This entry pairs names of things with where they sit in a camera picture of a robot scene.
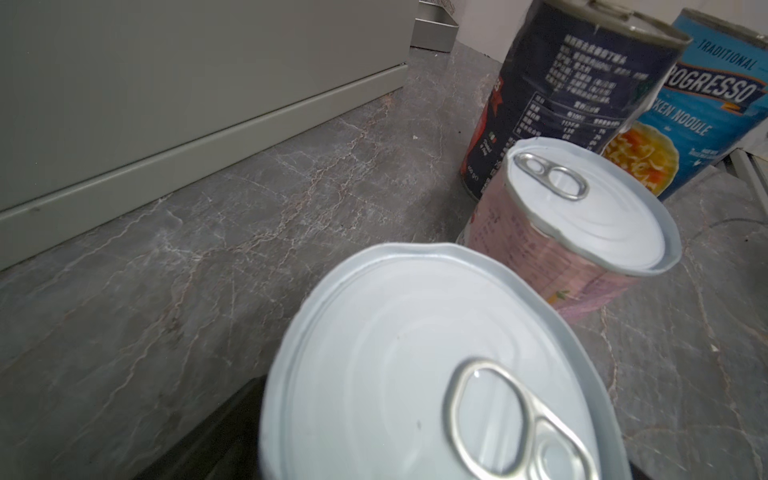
cabinet door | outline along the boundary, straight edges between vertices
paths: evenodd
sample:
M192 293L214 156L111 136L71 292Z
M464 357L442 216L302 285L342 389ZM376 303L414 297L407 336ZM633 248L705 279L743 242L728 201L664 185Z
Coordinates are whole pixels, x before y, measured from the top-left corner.
M0 3L0 210L403 63L415 11L415 0Z

dark blue can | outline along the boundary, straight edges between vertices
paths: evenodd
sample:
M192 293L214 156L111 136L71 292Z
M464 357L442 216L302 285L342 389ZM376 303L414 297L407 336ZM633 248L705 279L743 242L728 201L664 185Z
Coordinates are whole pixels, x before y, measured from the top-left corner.
M618 5L534 0L462 163L470 194L480 198L507 150L524 138L601 152L689 43L677 29Z

soup image on label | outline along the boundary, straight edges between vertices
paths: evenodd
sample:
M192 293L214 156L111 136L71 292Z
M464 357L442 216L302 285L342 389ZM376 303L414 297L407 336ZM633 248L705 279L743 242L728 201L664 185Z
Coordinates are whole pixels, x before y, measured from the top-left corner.
M639 121L611 140L603 157L629 172L657 197L672 183L680 164L672 140Z

blue can label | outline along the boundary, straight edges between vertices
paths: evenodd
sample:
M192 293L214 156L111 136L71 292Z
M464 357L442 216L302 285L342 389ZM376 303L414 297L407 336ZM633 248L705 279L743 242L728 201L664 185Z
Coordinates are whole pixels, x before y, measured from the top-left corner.
M768 52L684 14L673 25L694 42L652 108L603 152L661 198L768 117Z

progresso soup can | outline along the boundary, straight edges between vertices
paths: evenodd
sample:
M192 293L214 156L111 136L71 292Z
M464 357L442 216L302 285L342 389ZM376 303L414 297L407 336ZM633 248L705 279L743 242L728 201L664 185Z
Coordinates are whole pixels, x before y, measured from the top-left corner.
M552 137L600 152L650 107L690 37L598 0L534 0L461 167L480 198L516 141Z
M764 35L688 8L673 25L693 44L651 110L603 152L661 199L768 117Z
M563 319L451 243L389 243L312 291L270 368L266 480L631 480L611 401Z
M507 152L458 243L514 270L570 323L682 255L677 226L653 194L554 138Z

